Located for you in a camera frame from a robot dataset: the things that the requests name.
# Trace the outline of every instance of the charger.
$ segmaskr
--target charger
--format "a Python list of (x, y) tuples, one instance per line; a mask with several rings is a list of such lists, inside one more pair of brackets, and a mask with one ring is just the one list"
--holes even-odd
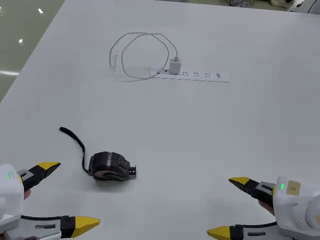
[(110, 51), (109, 51), (109, 65), (110, 68), (115, 68), (116, 67), (116, 60), (117, 60), (117, 56), (118, 56), (118, 51), (116, 52), (115, 55), (115, 59), (114, 59), (114, 65), (111, 64), (111, 54), (112, 54), (112, 50), (114, 49), (114, 47), (117, 45), (117, 43), (124, 38), (127, 35), (137, 35), (133, 40), (131, 40), (122, 50), (121, 52), (121, 65), (122, 65), (122, 69), (125, 75), (127, 75), (130, 78), (136, 79), (136, 81), (140, 81), (140, 80), (147, 80), (147, 79), (152, 79), (154, 78), (158, 73), (149, 76), (149, 77), (139, 77), (139, 76), (132, 76), (130, 74), (127, 73), (126, 69), (125, 69), (125, 65), (124, 65), (124, 61), (123, 61), (123, 56), (124, 56), (124, 52), (126, 51), (126, 49), (138, 38), (143, 37), (143, 36), (151, 36), (153, 38), (155, 38), (156, 40), (158, 40), (160, 43), (162, 43), (166, 49), (167, 52), (167, 57), (165, 60), (165, 63), (163, 65), (163, 67), (158, 71), (161, 72), (162, 70), (164, 70), (166, 68), (166, 65), (169, 61), (169, 48), (167, 46), (167, 44), (164, 43), (163, 39), (161, 38), (165, 38), (174, 48), (175, 50), (175, 57), (170, 59), (170, 64), (169, 64), (169, 73), (171, 75), (178, 75), (180, 74), (181, 71), (181, 60), (178, 58), (178, 50), (176, 48), (176, 46), (163, 34), (161, 33), (149, 33), (149, 32), (128, 32), (124, 35), (122, 35), (111, 47)]
[(169, 73), (172, 75), (178, 75), (180, 74), (181, 70), (181, 61), (176, 56), (175, 58), (171, 58), (170, 65), (169, 65)]

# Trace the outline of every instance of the white power strip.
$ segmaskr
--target white power strip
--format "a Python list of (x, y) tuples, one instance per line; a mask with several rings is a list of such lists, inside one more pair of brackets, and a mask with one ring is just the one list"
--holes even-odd
[(180, 74), (172, 75), (168, 69), (158, 71), (156, 69), (150, 69), (150, 76), (157, 74), (154, 78), (159, 79), (180, 79), (180, 80), (193, 80), (215, 83), (229, 83), (228, 75), (222, 72), (216, 71), (190, 71), (182, 69)]

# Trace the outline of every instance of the white table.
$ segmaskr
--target white table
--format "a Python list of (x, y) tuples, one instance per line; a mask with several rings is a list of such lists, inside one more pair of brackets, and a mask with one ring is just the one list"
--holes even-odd
[[(200, 240), (210, 228), (273, 221), (228, 178), (318, 183), (319, 26), (318, 15), (290, 12), (66, 0), (0, 104), (1, 163), (62, 162), (25, 214), (100, 218), (83, 240)], [(131, 31), (164, 33), (184, 67), (224, 71), (231, 83), (116, 81), (108, 52)], [(128, 61), (163, 58), (158, 43), (142, 42)], [(95, 182), (60, 126), (88, 160), (123, 154), (137, 179)]]

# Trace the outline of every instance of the floor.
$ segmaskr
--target floor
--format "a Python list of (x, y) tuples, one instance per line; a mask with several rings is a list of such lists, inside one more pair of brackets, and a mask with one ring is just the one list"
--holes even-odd
[[(0, 36), (2, 36), (0, 37), (0, 101), (19, 75), (64, 1), (0, 0)], [(227, 6), (229, 0), (172, 1)], [(303, 0), (295, 1), (293, 6)], [(287, 11), (285, 8), (272, 6), (267, 0), (254, 0), (251, 7)]]

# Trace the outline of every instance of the tape measure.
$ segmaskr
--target tape measure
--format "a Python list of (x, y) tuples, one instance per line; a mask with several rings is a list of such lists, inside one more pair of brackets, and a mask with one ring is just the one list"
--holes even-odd
[(137, 174), (136, 166), (119, 153), (102, 151), (90, 158), (88, 170), (85, 167), (86, 148), (80, 139), (69, 129), (60, 127), (59, 130), (73, 138), (82, 148), (82, 169), (98, 181), (125, 181)]

